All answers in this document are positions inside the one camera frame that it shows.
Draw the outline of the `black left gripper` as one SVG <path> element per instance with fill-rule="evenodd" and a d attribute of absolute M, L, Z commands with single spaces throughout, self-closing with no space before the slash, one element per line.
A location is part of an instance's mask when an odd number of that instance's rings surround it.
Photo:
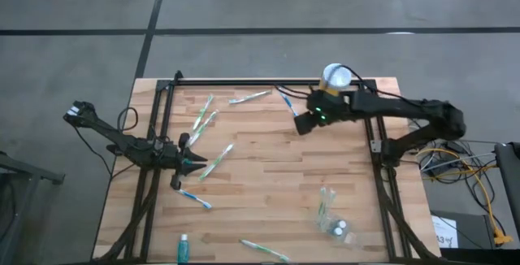
<path fill-rule="evenodd" d="M 164 150 L 159 155 L 158 165 L 162 169 L 173 169 L 174 174 L 171 177 L 170 186 L 173 189 L 181 188 L 181 176 L 187 176 L 191 172 L 195 172 L 196 170 L 205 168 L 206 165 L 204 163 L 185 163 L 183 164 L 183 160 L 187 159 L 192 162 L 206 162 L 207 159 L 193 153 L 188 147 L 188 141 L 190 139 L 190 135 L 187 132 L 183 132 L 180 134 L 180 138 L 178 140 L 178 144 L 175 145 L 173 142 L 169 141 L 163 145 Z"/>

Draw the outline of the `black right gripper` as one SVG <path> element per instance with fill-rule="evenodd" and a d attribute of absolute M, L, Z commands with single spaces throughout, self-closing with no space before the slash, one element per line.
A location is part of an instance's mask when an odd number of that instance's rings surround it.
<path fill-rule="evenodd" d="M 349 91 L 330 94 L 325 90 L 313 90 L 305 99 L 307 112 L 294 118 L 299 135 L 310 133 L 315 127 L 323 127 L 338 121 L 346 121 L 350 115 Z"/>

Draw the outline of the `blue white toothbrush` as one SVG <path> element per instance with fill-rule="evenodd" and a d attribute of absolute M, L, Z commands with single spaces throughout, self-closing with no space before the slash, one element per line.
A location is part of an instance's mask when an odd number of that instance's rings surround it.
<path fill-rule="evenodd" d="M 183 189 L 177 190 L 177 193 L 179 193 L 179 194 L 181 194 L 181 195 L 183 195 L 183 196 L 185 196 L 187 198 L 190 198 L 190 199 L 192 199 L 192 200 L 194 200 L 196 202 L 201 203 L 202 207 L 207 209 L 207 210 L 212 208 L 212 205 L 209 204 L 208 202 L 200 199 L 199 197 L 195 196 L 194 194 L 191 194 L 191 193 L 189 193 L 189 192 L 187 192 L 187 191 L 185 191 Z"/>
<path fill-rule="evenodd" d="M 287 104 L 287 106 L 289 107 L 289 109 L 290 109 L 290 111 L 292 112 L 293 116 L 295 116 L 295 117 L 298 116 L 298 114 L 297 114 L 296 110 L 294 109 L 294 107 L 293 107 L 291 101 L 288 99 L 288 96 L 285 95 L 284 93 L 281 93 L 281 92 L 280 92 L 279 94 L 280 94 L 280 96 L 282 97 L 282 99 L 285 101 L 285 103 Z"/>

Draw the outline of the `clear acrylic organizer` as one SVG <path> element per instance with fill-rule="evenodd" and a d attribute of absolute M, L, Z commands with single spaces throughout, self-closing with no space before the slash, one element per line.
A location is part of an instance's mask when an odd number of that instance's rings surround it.
<path fill-rule="evenodd" d="M 316 219 L 315 219 L 316 225 L 317 225 L 317 221 L 316 221 L 317 216 L 318 216 L 318 210 L 317 210 L 317 215 L 316 215 Z M 340 220 L 344 220 L 347 223 L 347 227 L 345 229 L 342 229 L 343 233 L 340 236 L 335 236 L 333 234 L 333 230 L 334 230 L 334 228 L 339 228 L 338 222 Z M 357 237 L 352 230 L 351 223 L 345 217 L 339 216 L 338 214 L 334 213 L 332 211 L 332 207 L 331 207 L 330 222 L 328 224 L 325 224 L 324 222 L 322 222 L 321 229 L 319 227 L 318 227 L 318 229 L 321 232 L 324 232 L 330 239 L 335 241 L 337 245 L 342 245 L 342 246 L 346 246 L 346 247 L 350 247 L 350 248 L 352 248 L 356 245 Z"/>

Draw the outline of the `yellow wipes canister white lid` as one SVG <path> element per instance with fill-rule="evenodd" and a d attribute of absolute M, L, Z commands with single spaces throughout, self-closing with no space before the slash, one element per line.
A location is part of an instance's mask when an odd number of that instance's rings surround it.
<path fill-rule="evenodd" d="M 328 64 L 322 72 L 318 88 L 333 96 L 339 96 L 352 81 L 352 72 L 349 67 L 340 63 Z"/>

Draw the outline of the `black floor tape strip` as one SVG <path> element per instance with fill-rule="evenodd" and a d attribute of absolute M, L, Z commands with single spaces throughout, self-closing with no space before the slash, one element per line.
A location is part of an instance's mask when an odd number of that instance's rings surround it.
<path fill-rule="evenodd" d="M 0 29 L 0 36 L 223 36 L 330 34 L 484 34 L 520 33 L 518 27 L 456 28 L 159 28 L 159 29 Z"/>
<path fill-rule="evenodd" d="M 146 29 L 145 38 L 141 47 L 141 52 L 137 62 L 134 79 L 139 79 L 144 76 L 147 60 L 150 54 L 152 40 L 154 38 L 159 13 L 161 10 L 163 0 L 154 0 L 154 5 L 150 14 L 149 23 Z"/>

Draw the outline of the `black power brick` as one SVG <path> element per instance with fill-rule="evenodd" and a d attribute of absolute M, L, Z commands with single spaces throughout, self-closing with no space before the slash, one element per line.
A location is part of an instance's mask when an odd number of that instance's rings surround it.
<path fill-rule="evenodd" d="M 452 152 L 455 152 L 457 154 L 466 154 L 466 148 L 464 146 L 459 145 L 458 143 L 454 141 L 446 141 L 444 142 L 444 148 L 446 150 L 450 150 Z"/>

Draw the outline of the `grey metal stand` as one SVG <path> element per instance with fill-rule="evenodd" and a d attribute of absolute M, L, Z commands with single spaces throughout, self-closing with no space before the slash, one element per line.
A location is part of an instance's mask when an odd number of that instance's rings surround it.
<path fill-rule="evenodd" d="M 3 251 L 0 252 L 0 265 L 10 265 L 20 241 L 21 230 L 28 216 L 32 199 L 39 182 L 41 180 L 49 180 L 53 185 L 61 185 L 64 181 L 65 174 L 52 172 L 18 161 L 2 151 L 0 151 L 0 168 L 20 174 L 28 179 L 26 189 L 21 199 L 15 202 L 13 221 L 7 229 L 6 235 L 0 237 L 0 244 L 6 242 Z"/>

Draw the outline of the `white paper sheet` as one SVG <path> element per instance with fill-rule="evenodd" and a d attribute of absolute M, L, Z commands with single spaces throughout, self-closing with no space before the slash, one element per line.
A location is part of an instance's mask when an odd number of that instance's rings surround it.
<path fill-rule="evenodd" d="M 433 215 L 431 218 L 439 247 L 441 249 L 457 249 L 457 222 L 453 219 L 446 219 L 436 215 Z"/>

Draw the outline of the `dark grey box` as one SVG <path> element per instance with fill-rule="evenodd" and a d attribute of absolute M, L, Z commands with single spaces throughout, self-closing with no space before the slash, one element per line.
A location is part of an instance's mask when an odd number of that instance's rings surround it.
<path fill-rule="evenodd" d="M 431 211 L 436 215 L 457 222 L 458 249 L 494 248 L 493 228 L 487 215 L 471 215 L 447 211 Z"/>

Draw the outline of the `black cart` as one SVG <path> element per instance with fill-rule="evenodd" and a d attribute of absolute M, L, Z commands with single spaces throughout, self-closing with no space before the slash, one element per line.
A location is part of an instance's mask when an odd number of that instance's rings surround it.
<path fill-rule="evenodd" d="M 495 144 L 494 153 L 517 234 L 520 236 L 520 142 Z"/>

